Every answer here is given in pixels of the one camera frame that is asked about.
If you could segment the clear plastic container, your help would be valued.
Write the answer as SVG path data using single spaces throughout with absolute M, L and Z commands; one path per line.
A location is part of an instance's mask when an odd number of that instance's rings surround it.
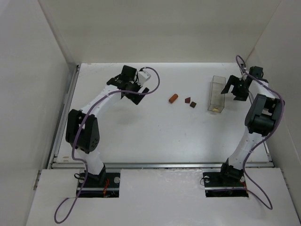
M 221 91 L 226 85 L 226 78 L 214 75 L 210 82 L 209 99 L 207 109 L 211 112 L 221 113 L 225 106 L 225 95 Z

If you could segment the orange wooden cylinder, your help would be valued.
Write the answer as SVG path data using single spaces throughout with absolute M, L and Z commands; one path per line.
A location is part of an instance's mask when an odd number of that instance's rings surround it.
M 173 95 L 169 98 L 168 102 L 172 104 L 172 103 L 175 102 L 175 100 L 177 100 L 178 97 L 179 97 L 179 96 L 178 96 L 177 94 L 173 94 Z

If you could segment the dark brown wooden cube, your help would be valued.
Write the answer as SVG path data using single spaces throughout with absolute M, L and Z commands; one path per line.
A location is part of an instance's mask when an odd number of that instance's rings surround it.
M 197 103 L 195 103 L 195 102 L 190 103 L 190 107 L 192 107 L 192 108 L 195 108 L 196 105 L 197 105 Z

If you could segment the reddish brown wooden wedge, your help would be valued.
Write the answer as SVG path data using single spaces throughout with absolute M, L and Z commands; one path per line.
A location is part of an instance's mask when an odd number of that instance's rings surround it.
M 190 100 L 191 100 L 191 98 L 190 97 L 188 97 L 188 98 L 186 98 L 184 101 L 185 101 L 185 103 L 190 103 Z

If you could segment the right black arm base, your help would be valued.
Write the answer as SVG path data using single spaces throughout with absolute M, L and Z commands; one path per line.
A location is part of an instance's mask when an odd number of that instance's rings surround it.
M 249 197 L 243 169 L 223 163 L 220 171 L 204 171 L 200 184 L 207 198 Z

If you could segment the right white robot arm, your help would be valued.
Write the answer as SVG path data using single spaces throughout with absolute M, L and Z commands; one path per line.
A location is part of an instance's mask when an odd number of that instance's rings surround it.
M 228 93 L 231 86 L 234 100 L 246 101 L 250 98 L 252 102 L 245 118 L 246 129 L 243 137 L 234 153 L 221 166 L 221 179 L 236 183 L 244 176 L 247 158 L 278 127 L 284 113 L 285 101 L 269 89 L 261 67 L 251 67 L 240 78 L 231 75 L 221 93 Z

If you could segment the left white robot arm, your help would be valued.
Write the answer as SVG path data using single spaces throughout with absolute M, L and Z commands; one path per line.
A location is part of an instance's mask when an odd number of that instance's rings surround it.
M 147 71 L 124 65 L 121 73 L 110 78 L 90 103 L 79 110 L 70 110 L 65 140 L 72 146 L 72 158 L 83 161 L 87 175 L 93 180 L 100 181 L 105 174 L 105 165 L 97 148 L 101 116 L 124 97 L 138 105 L 150 91 L 143 88 L 150 78 L 151 74 Z

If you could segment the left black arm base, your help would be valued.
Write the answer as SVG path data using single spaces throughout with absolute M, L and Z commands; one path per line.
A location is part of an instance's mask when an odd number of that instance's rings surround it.
M 88 174 L 79 198 L 118 198 L 119 172 L 105 172 L 101 176 Z

